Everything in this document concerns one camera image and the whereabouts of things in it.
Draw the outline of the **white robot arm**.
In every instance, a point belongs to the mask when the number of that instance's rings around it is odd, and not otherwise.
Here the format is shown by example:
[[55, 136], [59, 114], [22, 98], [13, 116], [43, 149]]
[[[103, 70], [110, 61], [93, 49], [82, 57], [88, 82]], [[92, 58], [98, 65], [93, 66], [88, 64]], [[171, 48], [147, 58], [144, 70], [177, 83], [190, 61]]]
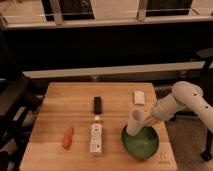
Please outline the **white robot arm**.
[[161, 121], [168, 121], [175, 113], [189, 109], [213, 133], [213, 107], [203, 98], [203, 90], [190, 82], [176, 82], [171, 92], [158, 100], [144, 120], [145, 126], [152, 126]]

